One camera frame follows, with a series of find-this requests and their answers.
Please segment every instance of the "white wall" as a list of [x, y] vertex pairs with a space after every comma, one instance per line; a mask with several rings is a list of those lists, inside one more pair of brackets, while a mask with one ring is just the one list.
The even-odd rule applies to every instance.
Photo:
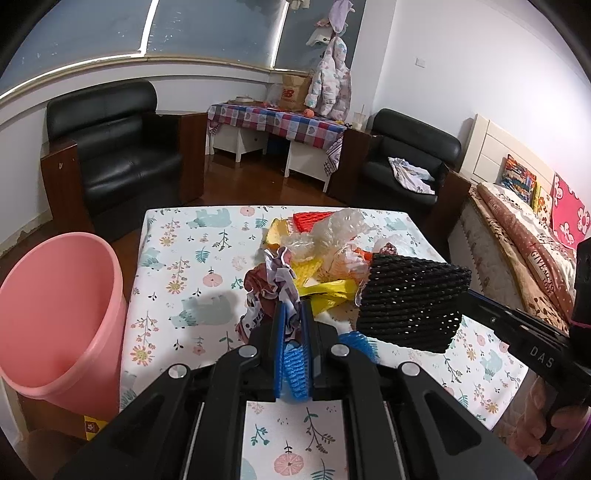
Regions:
[[206, 111], [236, 95], [264, 99], [269, 74], [220, 65], [142, 63], [72, 75], [28, 92], [0, 108], [0, 255], [20, 230], [49, 219], [40, 171], [47, 141], [47, 101], [63, 93], [116, 80], [146, 77], [162, 110]]
[[591, 85], [573, 58], [527, 0], [398, 0], [373, 111], [398, 110], [462, 142], [481, 113], [591, 207]]
[[352, 96], [349, 122], [354, 112], [361, 112], [363, 109], [365, 115], [371, 113], [394, 21], [396, 1], [367, 0], [365, 3], [355, 56], [351, 64]]

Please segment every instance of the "checkered tablecloth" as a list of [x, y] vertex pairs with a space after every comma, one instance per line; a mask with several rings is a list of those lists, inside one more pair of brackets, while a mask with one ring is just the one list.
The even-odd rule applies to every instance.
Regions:
[[346, 127], [320, 118], [306, 118], [297, 113], [277, 112], [253, 106], [218, 103], [207, 111], [209, 132], [215, 134], [220, 124], [250, 128], [279, 135], [288, 140], [321, 148], [329, 156], [325, 169], [332, 174], [339, 166], [340, 146]]

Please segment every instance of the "wooden armrest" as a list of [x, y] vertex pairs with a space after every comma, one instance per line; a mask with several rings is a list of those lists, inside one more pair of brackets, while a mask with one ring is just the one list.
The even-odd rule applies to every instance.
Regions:
[[179, 116], [178, 151], [183, 156], [180, 182], [182, 204], [203, 195], [205, 187], [205, 145], [207, 113], [186, 113]]
[[366, 161], [372, 135], [348, 128], [343, 135], [339, 168], [330, 177], [326, 194], [349, 205], [357, 190], [359, 173]]
[[77, 147], [77, 143], [69, 139], [63, 139], [57, 142], [45, 142], [41, 146], [41, 156], [46, 157], [50, 154], [54, 154], [72, 147]]
[[459, 173], [449, 170], [443, 185], [437, 192], [437, 203], [433, 206], [421, 230], [435, 248], [447, 242], [460, 218], [462, 206], [468, 198], [471, 182]]
[[72, 140], [44, 145], [41, 174], [53, 222], [60, 233], [91, 232], [94, 227], [84, 203], [78, 146]]
[[202, 112], [189, 112], [185, 110], [156, 110], [156, 115], [173, 115], [173, 116], [185, 116], [185, 115], [202, 115]]
[[205, 181], [207, 113], [158, 110], [142, 118], [147, 143], [174, 148], [183, 157], [181, 203], [198, 199], [203, 195]]

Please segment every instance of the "mattress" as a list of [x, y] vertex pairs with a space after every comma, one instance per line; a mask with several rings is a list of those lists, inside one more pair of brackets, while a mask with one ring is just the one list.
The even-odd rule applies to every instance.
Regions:
[[[461, 233], [457, 236], [458, 232], [455, 232], [453, 237], [450, 237], [451, 261], [472, 270], [472, 290], [476, 290], [477, 284], [477, 291], [486, 297], [512, 309], [523, 310], [524, 305], [511, 267], [473, 204], [466, 204], [456, 229], [460, 229]], [[468, 253], [462, 245], [463, 241], [467, 245]]]

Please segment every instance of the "plastic bag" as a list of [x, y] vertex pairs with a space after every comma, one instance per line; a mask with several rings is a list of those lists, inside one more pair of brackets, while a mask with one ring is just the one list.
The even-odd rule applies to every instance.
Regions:
[[295, 273], [295, 286], [300, 289], [312, 278], [322, 265], [321, 258], [313, 258], [307, 262], [291, 262], [291, 268]]
[[293, 261], [322, 258], [324, 262], [332, 263], [334, 255], [352, 238], [370, 230], [361, 210], [345, 208], [314, 224], [310, 233], [282, 236], [281, 245], [290, 250]]
[[336, 280], [311, 287], [298, 287], [298, 292], [302, 297], [310, 296], [312, 314], [316, 317], [319, 313], [347, 300], [354, 300], [357, 293], [357, 283], [355, 280]]
[[380, 250], [386, 247], [386, 244], [392, 244], [396, 247], [396, 251], [398, 255], [402, 255], [403, 257], [416, 257], [417, 252], [416, 250], [409, 246], [408, 244], [408, 236], [403, 233], [393, 233], [388, 238], [380, 238], [376, 241], [374, 245], [374, 249], [372, 250], [373, 253], [379, 253]]
[[281, 100], [282, 94], [283, 94], [283, 84], [282, 83], [274, 83], [267, 90], [267, 98], [265, 98], [265, 103], [269, 104], [271, 106], [279, 105], [279, 100]]
[[352, 278], [357, 283], [361, 283], [369, 278], [370, 264], [371, 254], [368, 257], [367, 252], [353, 244], [348, 244], [336, 253], [331, 262], [324, 263], [321, 277], [329, 281]]
[[287, 226], [287, 220], [276, 218], [273, 220], [271, 226], [269, 227], [269, 231], [267, 232], [267, 236], [265, 237], [265, 243], [269, 246], [279, 246], [279, 244], [281, 243], [281, 237], [289, 234], [290, 230]]

